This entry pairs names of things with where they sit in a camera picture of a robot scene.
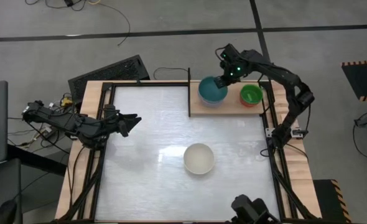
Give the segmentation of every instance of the teal bowl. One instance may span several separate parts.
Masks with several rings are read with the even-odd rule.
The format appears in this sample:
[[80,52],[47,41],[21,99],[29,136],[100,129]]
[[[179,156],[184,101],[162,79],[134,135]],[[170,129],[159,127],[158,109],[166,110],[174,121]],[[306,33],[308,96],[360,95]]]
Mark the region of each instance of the teal bowl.
[[219,106],[228,94],[228,87],[218,88],[214,77],[204,78],[198,86],[198,95],[205,106]]

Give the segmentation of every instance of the black cable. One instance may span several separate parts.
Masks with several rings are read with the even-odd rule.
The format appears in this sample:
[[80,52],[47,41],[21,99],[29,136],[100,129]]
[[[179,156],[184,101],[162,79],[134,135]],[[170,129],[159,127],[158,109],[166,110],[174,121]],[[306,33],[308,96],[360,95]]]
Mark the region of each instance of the black cable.
[[222,50],[222,49],[225,49],[228,45],[226,45],[225,47],[219,47],[217,49],[215,49],[214,53],[215,53],[215,56],[220,59],[220,61],[222,61],[222,59],[220,58],[220,56],[218,55],[218,52],[219,50]]
[[[268,149],[263,149],[263,150],[261,150],[260,152],[259,152],[259,154],[260,155],[262,155],[263,157],[269,157],[269,155],[265,155],[265,154],[263,154],[262,152],[264,152],[264,151],[267,151]],[[275,154],[275,151],[276,151],[276,149],[273,149],[272,150],[272,155],[274,155]]]
[[308,120],[307,120],[307,126],[305,128],[306,131],[308,131],[309,119],[310,119],[310,105],[309,105],[309,108],[308,108]]
[[80,12],[81,10],[83,10],[83,9],[84,9],[85,3],[86,3],[86,0],[84,0],[83,6],[82,6],[80,9],[75,9],[75,8],[73,8],[73,6],[74,6],[75,4],[74,4],[74,5],[72,5],[70,8],[71,8],[73,11]]
[[129,36],[129,34],[131,33],[131,24],[129,23],[129,21],[128,21],[128,19],[127,19],[127,17],[120,11],[120,10],[118,10],[118,9],[116,9],[116,8],[114,8],[114,7],[111,7],[111,6],[108,6],[108,5],[106,5],[106,4],[103,4],[103,3],[98,3],[98,5],[101,5],[101,6],[104,6],[104,7],[108,7],[108,8],[110,8],[110,9],[113,9],[113,10],[115,10],[116,12],[118,12],[118,13],[120,13],[125,19],[126,19],[126,21],[127,21],[127,23],[128,23],[128,33],[127,33],[127,35],[125,36],[125,38],[117,45],[117,46],[120,46],[127,38],[128,38],[128,36]]
[[[56,139],[55,139],[55,141],[54,141],[53,143],[54,143],[54,144],[56,144],[59,140],[60,140],[60,139],[59,139],[59,130],[57,130],[57,137],[56,137]],[[52,146],[52,144],[49,144],[48,146],[44,146],[44,145],[42,144],[44,141],[48,141],[49,143],[51,143],[51,142],[50,142],[50,140],[42,139],[42,140],[41,140],[41,142],[40,142],[41,147],[51,147],[51,146]]]
[[77,157],[74,161],[74,165],[73,165],[73,179],[72,179],[72,193],[70,194],[70,207],[73,205],[73,189],[74,189],[74,175],[76,173],[76,164],[77,164],[77,160],[78,160],[78,157],[80,156],[81,152],[84,150],[84,146],[80,149],[80,152],[78,152],[77,154]]
[[8,133],[8,135],[25,135],[25,134],[28,134],[28,133],[30,133],[32,131],[34,131],[34,130],[15,131],[13,133]]
[[[362,114],[357,120],[361,119],[362,117],[366,116],[367,115],[367,112]],[[364,154],[363,152],[361,152],[358,148],[358,145],[356,144],[356,140],[355,140],[355,128],[356,128],[356,124],[353,125],[353,128],[352,128],[352,140],[353,140],[353,144],[355,145],[355,148],[356,150],[364,157],[367,158],[367,155]]]
[[14,146],[17,146],[17,144],[15,144],[12,140],[10,140],[9,138],[7,138],[8,141],[10,141]]
[[159,68],[155,69],[155,70],[154,70],[154,72],[153,72],[153,78],[154,78],[154,80],[157,80],[157,78],[156,78],[156,72],[157,72],[159,69],[183,70],[183,71],[188,72],[188,70],[187,70],[187,69],[184,69],[184,68],[168,68],[168,67],[159,67]]
[[303,150],[301,150],[301,149],[299,149],[299,148],[297,148],[297,147],[295,147],[293,145],[290,145],[290,144],[286,144],[286,145],[288,145],[288,146],[296,149],[297,151],[299,151],[301,154],[303,154],[307,158],[307,161],[309,161],[308,155]]
[[28,4],[28,5],[30,5],[30,6],[31,6],[31,5],[34,5],[35,3],[39,2],[39,1],[40,1],[40,0],[36,0],[36,1],[35,1],[35,2],[33,2],[33,3],[28,3],[28,2],[27,2],[27,0],[24,0],[24,2],[25,2],[26,4]]
[[[61,163],[62,161],[63,161],[63,158],[66,156],[66,154],[64,154],[63,156],[62,156],[62,159],[60,160],[60,162],[59,163]],[[26,185],[26,187],[24,187],[19,193],[17,193],[16,195],[15,195],[15,197],[13,198],[13,200],[19,195],[19,194],[21,194],[24,190],[26,190],[28,187],[30,187],[32,184],[34,184],[34,182],[36,182],[36,181],[38,181],[39,179],[41,179],[42,177],[44,177],[44,176],[46,176],[46,175],[48,175],[48,174],[50,174],[49,172],[46,172],[46,173],[44,173],[44,174],[42,174],[41,176],[39,176],[38,178],[36,178],[36,179],[34,179],[32,182],[30,182],[29,184],[27,184]]]
[[57,146],[56,144],[54,144],[53,142],[49,141],[47,137],[45,137],[39,130],[37,130],[35,127],[33,127],[33,125],[31,125],[30,123],[27,123],[28,125],[30,125],[30,127],[32,127],[35,131],[37,131],[44,139],[46,139],[49,143],[51,143],[51,145],[55,146],[57,149],[63,151],[66,154],[69,154],[69,152],[63,150],[61,147]]
[[[295,147],[295,146],[293,146],[293,145],[290,145],[290,144],[286,144],[287,146],[290,146],[290,147],[293,147],[294,149],[296,149],[296,150],[298,150],[301,154],[303,154],[306,158],[307,158],[307,160],[309,161],[309,159],[308,159],[308,155],[304,152],[304,151],[302,151],[301,149],[299,149],[299,148],[297,148],[297,147]],[[261,150],[260,152],[259,152],[259,154],[260,155],[262,155],[263,157],[269,157],[269,155],[265,155],[265,154],[263,154],[262,152],[264,152],[264,151],[267,151],[268,149],[263,149],[263,150]],[[272,150],[272,155],[274,155],[275,154],[275,151],[276,151],[276,149],[274,149],[274,150]]]
[[60,7],[50,6],[50,5],[48,5],[47,0],[45,0],[45,5],[46,5],[47,7],[50,7],[51,9],[63,9],[63,8],[68,7],[68,6],[60,6]]

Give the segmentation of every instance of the white bowl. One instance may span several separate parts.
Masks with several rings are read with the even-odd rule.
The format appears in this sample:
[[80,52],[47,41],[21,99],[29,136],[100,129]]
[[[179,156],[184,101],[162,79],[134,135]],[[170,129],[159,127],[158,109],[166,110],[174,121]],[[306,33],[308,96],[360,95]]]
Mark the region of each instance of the white bowl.
[[185,150],[183,162],[191,173],[206,174],[214,166],[214,153],[202,143],[192,144]]

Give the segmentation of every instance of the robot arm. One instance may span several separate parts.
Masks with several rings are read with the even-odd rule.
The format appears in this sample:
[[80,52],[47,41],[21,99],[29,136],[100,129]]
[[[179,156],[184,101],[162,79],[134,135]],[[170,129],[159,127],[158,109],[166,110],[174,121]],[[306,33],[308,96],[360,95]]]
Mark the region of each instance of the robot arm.
[[23,111],[23,120],[30,123],[47,123],[67,136],[76,136],[85,147],[96,149],[101,147],[108,134],[121,133],[127,137],[132,128],[140,122],[136,114],[121,114],[113,105],[105,105],[105,118],[97,120],[85,114],[73,112],[55,112],[44,107],[41,101],[28,103]]
[[[291,126],[295,119],[314,101],[313,93],[298,75],[273,65],[255,50],[244,50],[239,53],[231,44],[223,49],[220,67],[224,73],[215,78],[218,88],[240,82],[240,78],[247,77],[251,72],[257,71],[278,82],[286,90],[289,112],[282,124],[272,132],[272,141],[275,147],[282,148],[291,138]],[[295,94],[295,88],[299,89],[298,94]]]

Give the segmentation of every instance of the wooden shelf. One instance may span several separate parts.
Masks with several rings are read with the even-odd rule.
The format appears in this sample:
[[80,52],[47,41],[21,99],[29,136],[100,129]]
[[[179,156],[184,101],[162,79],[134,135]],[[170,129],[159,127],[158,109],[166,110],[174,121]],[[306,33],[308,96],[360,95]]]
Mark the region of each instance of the wooden shelf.
[[[200,80],[190,82],[190,115],[251,115],[264,112],[262,103],[248,108],[240,103],[239,93],[243,86],[248,84],[258,85],[257,81],[242,81],[228,86],[228,95],[222,104],[217,108],[204,106],[202,100],[198,97],[198,86]],[[265,107],[268,107],[266,91],[264,92]]]

